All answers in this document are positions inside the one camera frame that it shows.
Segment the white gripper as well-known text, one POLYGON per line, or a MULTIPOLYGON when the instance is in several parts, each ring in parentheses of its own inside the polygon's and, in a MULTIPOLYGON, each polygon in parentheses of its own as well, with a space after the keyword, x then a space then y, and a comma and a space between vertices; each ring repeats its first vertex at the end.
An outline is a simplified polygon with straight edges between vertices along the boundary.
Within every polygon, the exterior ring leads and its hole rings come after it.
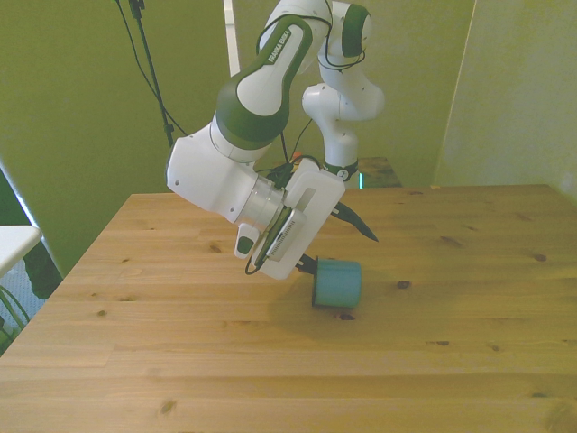
POLYGON ((318 259, 304 253, 331 212, 378 242, 361 217, 338 202, 344 192, 340 178, 304 159, 285 188, 277 220, 260 242, 260 271, 272 278, 286 278, 296 266, 300 272, 316 274, 318 259))

